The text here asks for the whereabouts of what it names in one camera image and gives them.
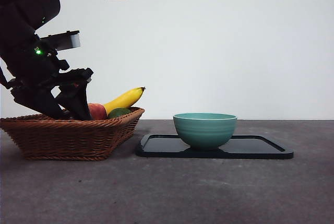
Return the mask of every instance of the red apple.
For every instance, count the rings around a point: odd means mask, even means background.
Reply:
[[[102,104],[88,103],[89,112],[92,115],[93,120],[105,120],[106,111]]]

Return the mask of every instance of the yellow banana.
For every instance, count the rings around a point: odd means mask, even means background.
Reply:
[[[116,99],[104,104],[106,114],[108,115],[115,108],[129,108],[135,104],[144,92],[145,87],[133,88]]]

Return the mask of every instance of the ceramic bowl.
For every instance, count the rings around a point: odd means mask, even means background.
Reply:
[[[217,149],[232,137],[237,117],[221,113],[181,113],[173,116],[176,132],[200,150]]]

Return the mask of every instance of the green avocado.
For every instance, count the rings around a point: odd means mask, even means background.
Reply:
[[[107,118],[112,119],[128,113],[131,113],[128,108],[115,108],[108,114]]]

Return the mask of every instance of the white wall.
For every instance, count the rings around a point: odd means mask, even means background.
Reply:
[[[37,31],[80,30],[59,52],[93,69],[89,102],[146,86],[142,119],[179,112],[334,119],[334,0],[61,0]],[[2,88],[1,116],[34,113]]]

